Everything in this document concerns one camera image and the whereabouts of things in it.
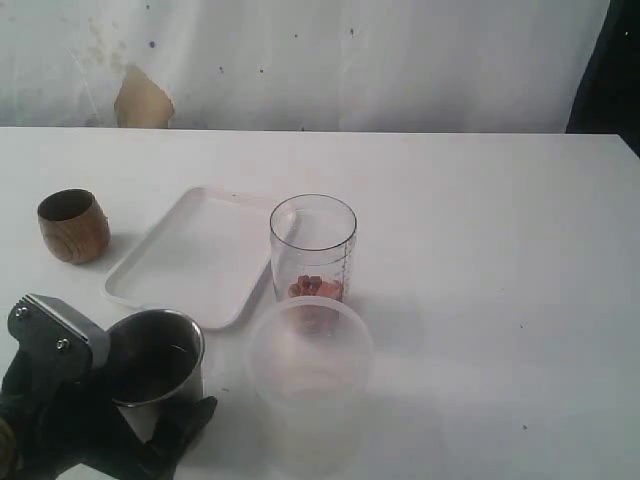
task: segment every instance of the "screw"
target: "screw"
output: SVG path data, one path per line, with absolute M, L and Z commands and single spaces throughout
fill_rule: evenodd
M 56 350 L 58 350 L 60 353 L 63 353 L 65 350 L 67 350 L 67 348 L 69 348 L 69 340 L 67 340 L 66 338 L 58 340 L 58 342 L 56 343 Z
M 16 308 L 16 318 L 27 318 L 29 316 L 29 309 L 27 307 Z

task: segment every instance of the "white plastic tray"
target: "white plastic tray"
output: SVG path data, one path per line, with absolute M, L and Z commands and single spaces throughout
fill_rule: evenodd
M 134 309 L 171 308 L 203 328 L 233 323 L 269 262 L 276 202 L 196 187 L 107 274 L 103 294 Z

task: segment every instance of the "white backdrop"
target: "white backdrop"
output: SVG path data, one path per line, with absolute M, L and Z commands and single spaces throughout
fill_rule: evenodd
M 607 0 L 0 0 L 0 125 L 560 132 Z

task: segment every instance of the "dark fabric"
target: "dark fabric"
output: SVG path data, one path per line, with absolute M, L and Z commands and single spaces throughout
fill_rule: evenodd
M 611 1 L 567 132 L 616 133 L 640 155 L 640 1 Z

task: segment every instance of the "wooden cup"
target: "wooden cup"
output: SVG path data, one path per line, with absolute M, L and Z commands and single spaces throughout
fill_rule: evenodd
M 104 252 L 111 234 L 91 192 L 63 190 L 38 206 L 40 231 L 49 251 L 63 262 L 85 263 Z

